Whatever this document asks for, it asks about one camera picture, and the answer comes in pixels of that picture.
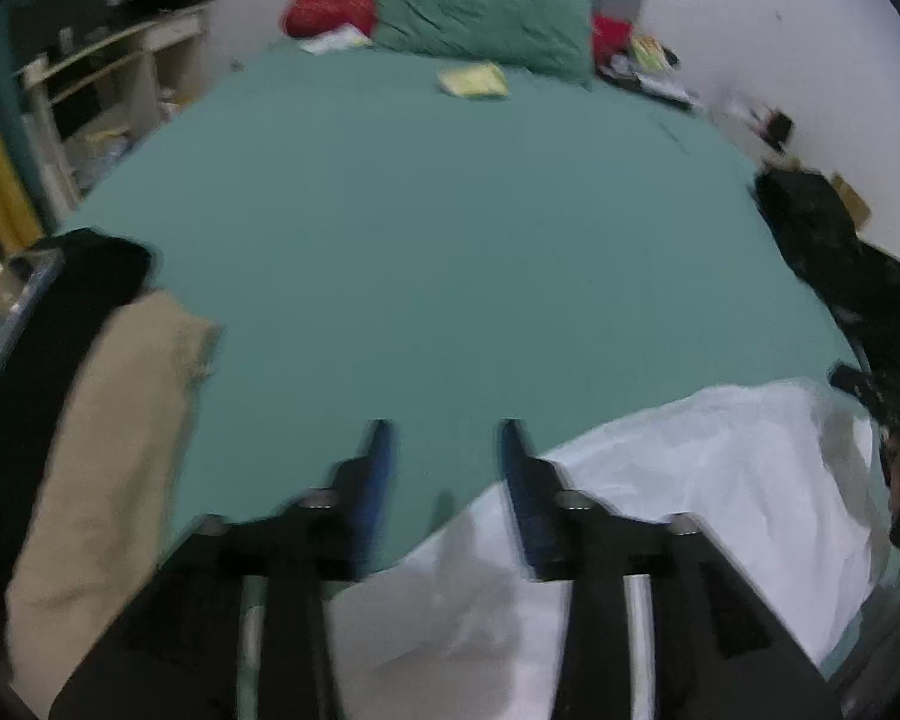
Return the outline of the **beige wooden shelf unit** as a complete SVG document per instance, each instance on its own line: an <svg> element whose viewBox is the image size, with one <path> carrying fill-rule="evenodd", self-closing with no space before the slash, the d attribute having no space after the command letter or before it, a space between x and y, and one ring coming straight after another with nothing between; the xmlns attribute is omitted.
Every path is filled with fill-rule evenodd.
<svg viewBox="0 0 900 720"><path fill-rule="evenodd" d="M59 216L203 93L208 4L141 21L76 50L40 54L16 71L23 128Z"/></svg>

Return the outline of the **black clothes pile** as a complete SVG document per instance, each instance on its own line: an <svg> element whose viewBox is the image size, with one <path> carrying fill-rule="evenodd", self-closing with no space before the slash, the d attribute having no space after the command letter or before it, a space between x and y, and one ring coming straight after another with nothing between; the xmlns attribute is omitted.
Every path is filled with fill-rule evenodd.
<svg viewBox="0 0 900 720"><path fill-rule="evenodd" d="M857 359L900 383L900 260L859 238L818 172L766 167L752 196L782 259L831 312Z"/></svg>

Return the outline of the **green pillow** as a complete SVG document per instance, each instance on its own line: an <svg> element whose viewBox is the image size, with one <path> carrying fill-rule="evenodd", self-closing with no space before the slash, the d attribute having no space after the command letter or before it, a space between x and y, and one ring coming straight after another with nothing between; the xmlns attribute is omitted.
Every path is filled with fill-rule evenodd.
<svg viewBox="0 0 900 720"><path fill-rule="evenodd" d="M489 60L585 85L593 75L590 0L374 0L375 46Z"/></svg>

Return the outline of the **white shirt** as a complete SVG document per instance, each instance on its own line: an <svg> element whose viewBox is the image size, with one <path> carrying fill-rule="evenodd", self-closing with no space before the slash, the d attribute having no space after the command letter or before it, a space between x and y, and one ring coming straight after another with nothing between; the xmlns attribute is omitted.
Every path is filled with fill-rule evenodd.
<svg viewBox="0 0 900 720"><path fill-rule="evenodd" d="M801 380L706 388L536 455L329 606L341 718L834 718L877 585L877 433Z"/></svg>

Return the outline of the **black folded garment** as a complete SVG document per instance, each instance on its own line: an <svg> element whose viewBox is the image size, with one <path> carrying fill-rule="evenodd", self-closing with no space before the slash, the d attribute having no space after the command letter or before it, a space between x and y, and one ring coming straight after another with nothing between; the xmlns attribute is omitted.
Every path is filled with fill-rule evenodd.
<svg viewBox="0 0 900 720"><path fill-rule="evenodd" d="M0 277L0 660L6 592L64 403L105 322L148 286L154 254L90 227L41 239Z"/></svg>

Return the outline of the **beige folded garment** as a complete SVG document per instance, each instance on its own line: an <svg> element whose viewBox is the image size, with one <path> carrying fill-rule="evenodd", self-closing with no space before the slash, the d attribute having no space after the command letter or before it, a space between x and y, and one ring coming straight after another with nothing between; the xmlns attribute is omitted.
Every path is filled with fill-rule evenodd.
<svg viewBox="0 0 900 720"><path fill-rule="evenodd" d="M37 717L157 564L219 335L152 291L77 372L6 592L13 686Z"/></svg>

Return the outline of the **small dark box on floor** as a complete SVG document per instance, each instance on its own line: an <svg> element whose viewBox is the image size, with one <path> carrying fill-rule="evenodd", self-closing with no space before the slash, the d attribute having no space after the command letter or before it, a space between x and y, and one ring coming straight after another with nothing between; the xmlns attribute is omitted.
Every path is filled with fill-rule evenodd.
<svg viewBox="0 0 900 720"><path fill-rule="evenodd" d="M792 137L793 121L780 109L769 109L754 119L751 130L769 148L782 153Z"/></svg>

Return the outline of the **green bed sheet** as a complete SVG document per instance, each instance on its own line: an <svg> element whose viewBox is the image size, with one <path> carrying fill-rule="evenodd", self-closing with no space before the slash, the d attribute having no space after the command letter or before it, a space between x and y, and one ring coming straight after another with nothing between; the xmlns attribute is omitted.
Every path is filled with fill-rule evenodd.
<svg viewBox="0 0 900 720"><path fill-rule="evenodd" d="M398 427L379 570L334 601L354 718L543 718L567 590L526 575L497 426L631 517L699 515L818 667L873 585L870 427L752 169L707 122L512 71L274 46L74 224L224 330L173 520L266 514Z"/></svg>

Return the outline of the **white paper packet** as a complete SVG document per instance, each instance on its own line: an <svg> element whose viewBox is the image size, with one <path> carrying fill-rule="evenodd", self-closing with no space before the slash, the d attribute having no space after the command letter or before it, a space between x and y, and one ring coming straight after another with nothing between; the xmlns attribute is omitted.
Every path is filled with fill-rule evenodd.
<svg viewBox="0 0 900 720"><path fill-rule="evenodd" d="M365 49L372 47L374 41L357 26L346 23L343 26L322 32L315 37L302 39L299 47L310 55L326 55L345 50Z"/></svg>

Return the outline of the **books stack by wall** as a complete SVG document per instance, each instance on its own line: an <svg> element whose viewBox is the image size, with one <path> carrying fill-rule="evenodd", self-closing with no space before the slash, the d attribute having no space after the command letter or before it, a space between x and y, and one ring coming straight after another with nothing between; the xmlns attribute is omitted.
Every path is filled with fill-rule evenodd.
<svg viewBox="0 0 900 720"><path fill-rule="evenodd" d="M637 34L596 66L601 80L679 110L699 110L701 101L679 81L681 59L656 37Z"/></svg>

